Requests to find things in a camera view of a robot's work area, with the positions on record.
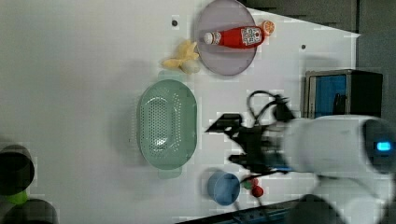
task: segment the black cable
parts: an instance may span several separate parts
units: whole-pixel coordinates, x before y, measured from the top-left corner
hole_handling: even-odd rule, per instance
[[[270,103],[268,103],[265,107],[262,108],[262,110],[260,110],[258,115],[254,114],[253,108],[251,106],[251,99],[253,98],[254,95],[257,94],[266,94],[269,95],[270,97],[276,98],[275,95],[273,95],[271,92],[269,91],[254,91],[253,93],[251,93],[248,98],[247,98],[247,110],[250,113],[251,117],[254,118],[254,125],[261,125],[260,123],[260,117],[264,114],[264,112],[271,106],[271,105],[276,105],[276,101],[272,101]]]

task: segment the ketchup bottle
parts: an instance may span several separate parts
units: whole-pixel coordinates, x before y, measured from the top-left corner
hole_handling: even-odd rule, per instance
[[[261,26],[240,26],[227,31],[206,33],[204,40],[209,45],[220,45],[232,49],[252,49],[259,46],[265,36],[274,31],[272,29],[269,32],[267,27],[268,21],[265,21]]]

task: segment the white tabletop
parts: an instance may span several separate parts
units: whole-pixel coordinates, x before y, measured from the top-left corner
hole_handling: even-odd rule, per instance
[[[198,145],[179,178],[161,180],[136,146],[135,102],[163,70],[160,62],[191,38],[208,2],[0,3],[0,137],[30,149],[36,172],[28,192],[52,203],[61,223],[175,223],[233,211],[207,199],[201,185],[210,168],[246,174],[226,160],[240,149],[205,129],[222,113],[246,115],[255,90],[282,92],[298,114],[306,70],[355,65],[356,35],[251,9],[256,22],[273,21],[275,33],[241,75],[201,66],[185,76],[198,102]],[[256,109],[268,101],[258,99]],[[316,183],[310,174],[268,176],[262,201],[297,199]],[[238,200],[241,208],[258,206],[243,189]]]

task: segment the orange fruit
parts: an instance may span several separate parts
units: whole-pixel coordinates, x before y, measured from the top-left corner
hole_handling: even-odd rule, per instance
[[[275,25],[271,21],[264,21],[262,23],[262,29],[267,35],[271,35],[275,30]]]

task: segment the green colander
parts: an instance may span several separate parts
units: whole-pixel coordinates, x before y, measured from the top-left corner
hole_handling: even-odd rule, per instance
[[[180,81],[161,80],[143,93],[137,116],[137,142],[145,159],[160,170],[160,177],[179,176],[197,143],[197,105],[191,90]]]

